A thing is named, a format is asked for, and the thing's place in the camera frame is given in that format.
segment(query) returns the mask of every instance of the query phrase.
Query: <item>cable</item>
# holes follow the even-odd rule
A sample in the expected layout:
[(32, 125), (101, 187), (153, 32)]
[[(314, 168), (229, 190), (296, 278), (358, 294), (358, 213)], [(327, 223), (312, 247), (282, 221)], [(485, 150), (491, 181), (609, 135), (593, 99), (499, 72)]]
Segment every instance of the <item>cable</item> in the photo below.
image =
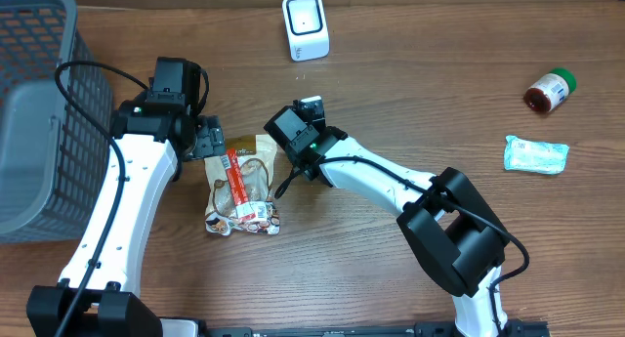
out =
[(200, 68), (200, 71), (202, 72), (202, 77), (204, 77), (204, 95), (197, 105), (196, 116), (199, 115), (206, 106), (206, 98), (208, 97), (208, 73), (206, 73), (206, 69), (204, 68)]
[(415, 184), (413, 184), (412, 182), (410, 182), (407, 179), (402, 178), (401, 176), (399, 176), (398, 174), (394, 173), (393, 171), (389, 170), (388, 168), (378, 164), (375, 161), (371, 161), (369, 159), (365, 159), (359, 156), (339, 156), (339, 157), (330, 157), (330, 158), (325, 158), (325, 159), (321, 159), (319, 161), (316, 162), (316, 164), (314, 164), (313, 166), (309, 167), (309, 168), (304, 168), (304, 169), (299, 169), (298, 171), (295, 171), (295, 169), (291, 169), (291, 173), (289, 175), (289, 177), (286, 178), (286, 180), (284, 180), (280, 186), (278, 186), (278, 188), (275, 190), (275, 195), (274, 197), (276, 199), (280, 199), (284, 193), (286, 192), (286, 190), (288, 189), (289, 185), (291, 184), (291, 181), (293, 181), (295, 178), (297, 178), (298, 176), (302, 175), (303, 173), (305, 173), (308, 170), (313, 169), (313, 167), (317, 167), (321, 164), (325, 164), (325, 163), (330, 163), (330, 162), (340, 162), (340, 161), (353, 161), (353, 162), (362, 162), (365, 163), (367, 165), (373, 166), (374, 168), (382, 171), (383, 173), (385, 173), (386, 175), (388, 175), (389, 177), (393, 178), (394, 180), (398, 181), (399, 183), (401, 183), (402, 185), (412, 189), (412, 190), (417, 190), (423, 194), (427, 193), (429, 196), (433, 196), (434, 198), (436, 198), (439, 202), (441, 202), (443, 205), (452, 208), (456, 211), (458, 211), (459, 213), (471, 217), (474, 220), (477, 220), (481, 223), (483, 223), (484, 225), (492, 228), (494, 231), (496, 231), (497, 233), (501, 234), (503, 237), (505, 237), (506, 239), (509, 239), (511, 242), (513, 242), (517, 248), (519, 249), (519, 251), (521, 252), (521, 254), (523, 255), (523, 263), (521, 264), (520, 267), (518, 267), (515, 270), (510, 271), (507, 274), (503, 274), (499, 277), (497, 277), (495, 280), (493, 280), (490, 285), (488, 286), (488, 291), (489, 291), (489, 296), (490, 296), (490, 307), (492, 309), (492, 314), (493, 314), (493, 322), (495, 323), (495, 326), (497, 327), (497, 334), (499, 336), (502, 336), (502, 329), (500, 326), (500, 321), (499, 321), (499, 316), (497, 314), (497, 306), (495, 303), (495, 293), (497, 292), (496, 287), (499, 283), (505, 281), (506, 279), (512, 278), (516, 275), (521, 274), (522, 272), (524, 272), (527, 267), (529, 266), (529, 253), (527, 252), (527, 249), (525, 249), (525, 246), (513, 235), (511, 235), (509, 232), (504, 231), (500, 228), (498, 228), (497, 226), (495, 226), (494, 224), (492, 224), (490, 221), (484, 219), (482, 216), (475, 214), (465, 208), (463, 208), (462, 206), (456, 204), (455, 202), (449, 200), (447, 197), (445, 196), (441, 196), (439, 194), (436, 193), (432, 193), (429, 190), (423, 189)]
[(124, 165), (124, 156), (121, 150), (119, 149), (119, 146), (117, 145), (115, 140), (112, 138), (112, 136), (108, 133), (106, 128), (103, 127), (92, 116), (90, 116), (89, 113), (85, 111), (79, 104), (77, 104), (76, 101), (69, 95), (69, 93), (67, 92), (63, 84), (61, 83), (61, 73), (63, 73), (63, 71), (66, 68), (75, 66), (75, 65), (89, 65), (89, 66), (95, 66), (95, 67), (107, 69), (111, 72), (117, 73), (121, 76), (124, 76), (132, 80), (133, 82), (141, 86), (144, 90), (147, 90), (147, 85), (144, 84), (139, 79), (133, 77), (132, 75), (120, 69), (117, 69), (115, 67), (112, 67), (103, 63), (95, 63), (95, 62), (90, 62), (90, 61), (72, 61), (72, 62), (62, 63), (55, 70), (55, 82), (57, 83), (57, 87), (59, 88), (59, 91), (61, 92), (63, 97), (67, 100), (67, 103), (70, 106), (72, 106), (74, 109), (76, 109), (78, 113), (80, 113), (83, 117), (85, 117), (85, 119), (89, 123), (91, 123), (98, 130), (98, 132), (100, 132), (100, 134), (103, 135), (106, 141), (113, 148), (113, 151), (115, 152), (115, 155), (117, 156), (117, 162), (119, 163), (119, 177), (118, 177), (117, 191), (115, 192), (113, 204), (110, 207), (110, 213), (108, 214), (108, 219), (106, 220), (106, 223), (104, 224), (104, 229), (103, 229), (102, 235), (100, 236), (100, 239), (98, 240), (96, 249), (94, 250), (94, 255), (91, 257), (91, 259), (87, 263), (88, 265), (87, 271), (85, 272), (85, 275), (82, 277), (82, 280), (80, 281), (80, 285), (78, 286), (78, 289), (76, 290), (76, 294), (74, 295), (74, 298), (71, 300), (71, 303), (69, 304), (69, 308), (67, 308), (67, 311), (65, 312), (65, 315), (62, 318), (61, 325), (59, 325), (59, 328), (57, 329), (57, 332), (55, 333), (55, 337), (63, 336), (65, 330), (67, 329), (67, 326), (69, 325), (69, 321), (71, 320), (73, 312), (76, 310), (76, 307), (79, 304), (80, 297), (82, 296), (85, 289), (87, 288), (89, 279), (91, 278), (91, 275), (93, 274), (94, 269), (96, 268), (98, 264), (98, 260), (100, 259), (100, 254), (102, 254), (104, 243), (106, 242), (106, 237), (108, 236), (108, 233), (110, 232), (110, 228), (113, 225), (113, 220), (115, 220), (115, 215), (117, 213), (117, 208), (119, 207), (121, 194), (122, 194), (122, 191), (124, 190), (124, 184), (126, 181), (126, 167)]

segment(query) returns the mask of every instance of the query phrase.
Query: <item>medicine bottle label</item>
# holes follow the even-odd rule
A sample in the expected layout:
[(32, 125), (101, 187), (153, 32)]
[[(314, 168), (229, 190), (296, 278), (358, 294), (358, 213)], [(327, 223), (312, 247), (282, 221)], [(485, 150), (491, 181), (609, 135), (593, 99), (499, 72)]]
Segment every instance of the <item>medicine bottle label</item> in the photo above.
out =
[(551, 101), (551, 108), (553, 110), (562, 103), (568, 97), (568, 84), (564, 78), (554, 73), (545, 74), (538, 82), (534, 83), (529, 89), (536, 88), (541, 90), (547, 98)]

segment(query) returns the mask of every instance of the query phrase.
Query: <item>red label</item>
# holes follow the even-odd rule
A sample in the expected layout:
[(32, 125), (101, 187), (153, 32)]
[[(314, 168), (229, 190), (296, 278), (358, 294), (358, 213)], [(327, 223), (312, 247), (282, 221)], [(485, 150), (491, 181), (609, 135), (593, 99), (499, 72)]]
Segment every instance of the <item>red label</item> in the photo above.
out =
[(254, 219), (256, 217), (254, 210), (250, 204), (246, 204), (250, 200), (247, 197), (247, 192), (245, 191), (245, 184), (243, 183), (241, 168), (238, 165), (236, 150), (233, 148), (226, 150), (226, 155), (221, 156), (221, 160), (222, 164), (224, 164), (224, 169), (226, 170), (226, 176), (228, 176), (232, 199), (234, 201), (234, 205), (236, 205), (236, 216), (241, 222)]

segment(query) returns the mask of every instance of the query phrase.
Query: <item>wooden table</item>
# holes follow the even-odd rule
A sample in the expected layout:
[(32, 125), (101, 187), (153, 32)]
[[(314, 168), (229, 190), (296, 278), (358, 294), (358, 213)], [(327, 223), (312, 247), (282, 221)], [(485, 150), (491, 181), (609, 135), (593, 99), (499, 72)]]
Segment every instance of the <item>wooden table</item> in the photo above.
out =
[[(354, 7), (327, 10), (331, 54), (292, 63), (279, 9), (79, 14), (96, 57), (146, 79), (157, 56), (208, 68), (205, 113), (229, 137), (263, 133), (283, 105), (324, 98), (327, 121), (407, 167), (466, 173), (531, 255), (502, 285), (510, 317), (553, 336), (625, 329), (623, 3)], [(548, 116), (525, 89), (556, 66), (578, 79)], [(109, 76), (118, 104), (137, 93)], [(505, 137), (568, 144), (558, 176), (503, 170)], [(281, 154), (277, 181), (288, 172)], [(142, 299), (160, 316), (277, 328), (450, 320), (395, 218), (362, 198), (297, 180), (278, 236), (205, 232), (203, 163), (166, 191), (144, 259)], [(30, 336), (24, 305), (55, 284), (78, 241), (0, 246), (0, 335)], [(507, 250), (504, 271), (521, 255)]]

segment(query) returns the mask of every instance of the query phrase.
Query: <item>light blue package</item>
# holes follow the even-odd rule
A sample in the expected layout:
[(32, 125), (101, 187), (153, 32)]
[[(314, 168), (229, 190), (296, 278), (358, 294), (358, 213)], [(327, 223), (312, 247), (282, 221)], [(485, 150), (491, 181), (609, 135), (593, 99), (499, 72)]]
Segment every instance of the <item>light blue package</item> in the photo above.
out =
[(557, 175), (564, 171), (567, 145), (545, 142), (524, 141), (517, 136), (507, 136), (504, 151), (506, 170), (537, 172), (545, 175)]

